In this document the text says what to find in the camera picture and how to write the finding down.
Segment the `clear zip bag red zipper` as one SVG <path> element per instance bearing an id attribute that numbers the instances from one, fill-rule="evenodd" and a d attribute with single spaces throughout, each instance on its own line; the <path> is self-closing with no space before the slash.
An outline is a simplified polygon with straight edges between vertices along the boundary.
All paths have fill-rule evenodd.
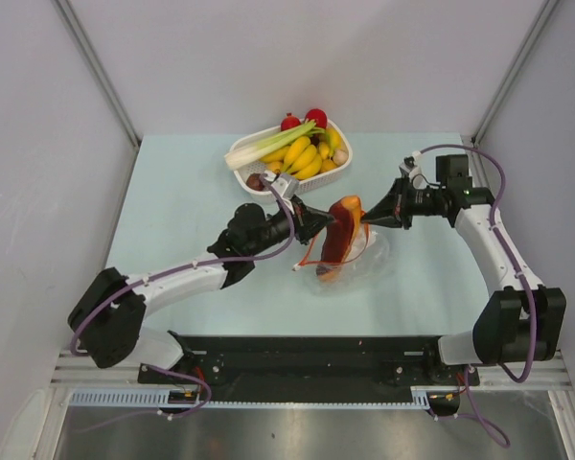
<path id="1" fill-rule="evenodd" d="M 312 293 L 330 296 L 362 288 L 377 280 L 386 269 L 390 259 L 388 239 L 360 218 L 360 229 L 349 254 L 349 261 L 342 266 L 333 282 L 320 282 L 315 269 L 320 262 L 325 237 L 326 229 L 311 240 L 303 259 L 292 268 L 294 272 L 303 274 L 306 286 Z"/>

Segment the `green white celery stalk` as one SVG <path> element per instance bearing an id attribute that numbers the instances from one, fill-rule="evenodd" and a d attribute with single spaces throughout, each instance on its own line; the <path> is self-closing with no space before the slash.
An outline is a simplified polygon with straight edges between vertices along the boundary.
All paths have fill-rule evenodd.
<path id="1" fill-rule="evenodd" d="M 274 133 L 260 140 L 250 142 L 242 147 L 233 149 L 224 155 L 226 166 L 231 170 L 238 170 L 250 163 L 258 161 L 263 156 L 281 149 L 294 140 L 308 134 L 316 127 L 315 121 L 308 121 L 303 125 Z"/>

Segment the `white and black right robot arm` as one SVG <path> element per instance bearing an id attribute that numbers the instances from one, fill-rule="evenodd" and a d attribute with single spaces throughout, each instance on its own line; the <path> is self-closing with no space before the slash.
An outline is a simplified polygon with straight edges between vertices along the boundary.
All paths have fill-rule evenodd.
<path id="1" fill-rule="evenodd" d="M 500 194 L 476 187 L 466 153 L 440 155 L 436 182 L 419 187 L 419 159 L 403 160 L 401 175 L 389 192 L 365 213 L 365 222 L 409 229 L 416 217 L 440 217 L 458 233 L 473 255 L 490 298 L 473 327 L 443 335 L 438 352 L 423 360 L 425 377 L 445 384 L 457 365 L 505 366 L 551 359 L 560 338 L 566 298 L 558 287 L 546 287 L 512 242 L 500 215 Z"/>

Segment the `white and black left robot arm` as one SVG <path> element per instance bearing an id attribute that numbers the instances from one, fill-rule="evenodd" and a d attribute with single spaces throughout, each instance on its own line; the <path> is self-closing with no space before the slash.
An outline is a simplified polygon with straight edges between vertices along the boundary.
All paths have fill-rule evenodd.
<path id="1" fill-rule="evenodd" d="M 308 243 L 334 222 L 330 213 L 298 197 L 278 205 L 269 216 L 258 204 L 243 204 L 218 239 L 189 263 L 139 275 L 102 270 L 68 317 L 71 353 L 90 357 L 100 369 L 137 362 L 158 368 L 171 382 L 186 380 L 193 361 L 184 345 L 173 333 L 144 327 L 145 319 L 188 297 L 233 286 L 257 261 L 279 255 L 293 241 Z"/>

